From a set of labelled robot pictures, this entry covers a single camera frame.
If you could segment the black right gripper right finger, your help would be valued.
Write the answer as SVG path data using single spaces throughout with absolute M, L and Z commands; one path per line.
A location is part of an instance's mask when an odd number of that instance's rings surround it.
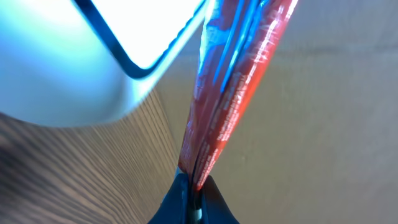
M 201 210 L 202 224 L 239 224 L 210 175 L 201 189 Z

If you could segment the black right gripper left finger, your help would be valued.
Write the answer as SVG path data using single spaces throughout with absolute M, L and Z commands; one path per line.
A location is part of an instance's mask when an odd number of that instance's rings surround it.
M 178 174 L 158 211 L 148 224 L 185 224 L 187 213 L 188 176 Z

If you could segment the red white snack bar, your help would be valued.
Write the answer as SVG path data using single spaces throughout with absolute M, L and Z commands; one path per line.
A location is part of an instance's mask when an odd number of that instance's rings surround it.
M 297 0 L 211 0 L 178 166 L 203 187 L 265 74 Z

